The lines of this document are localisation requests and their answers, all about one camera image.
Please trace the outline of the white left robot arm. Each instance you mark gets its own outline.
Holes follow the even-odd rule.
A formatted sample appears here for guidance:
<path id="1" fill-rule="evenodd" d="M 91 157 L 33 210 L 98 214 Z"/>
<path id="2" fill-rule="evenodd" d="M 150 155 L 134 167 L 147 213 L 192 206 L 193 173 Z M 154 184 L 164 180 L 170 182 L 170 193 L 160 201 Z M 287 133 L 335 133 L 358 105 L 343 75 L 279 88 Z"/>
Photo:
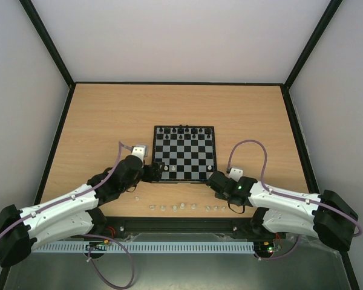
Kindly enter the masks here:
<path id="1" fill-rule="evenodd" d="M 0 266 L 13 266 L 50 242 L 86 234 L 100 235 L 107 219 L 100 206 L 115 201 L 140 181 L 159 181 L 163 162 L 146 165 L 129 155 L 77 189 L 43 204 L 0 212 Z"/>

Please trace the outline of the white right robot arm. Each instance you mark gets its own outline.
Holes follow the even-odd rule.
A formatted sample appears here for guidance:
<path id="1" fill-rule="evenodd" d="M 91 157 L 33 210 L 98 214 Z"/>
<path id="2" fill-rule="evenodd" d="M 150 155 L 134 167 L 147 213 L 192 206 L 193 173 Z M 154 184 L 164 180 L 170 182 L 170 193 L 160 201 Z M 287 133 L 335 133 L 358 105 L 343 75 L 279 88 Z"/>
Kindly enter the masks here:
<path id="1" fill-rule="evenodd" d="M 319 239 L 334 250 L 347 252 L 355 233 L 356 212 L 335 192 L 298 193 L 264 185 L 255 178 L 233 179 L 214 172 L 206 182 L 228 205 L 255 207 L 252 231 L 294 233 Z"/>

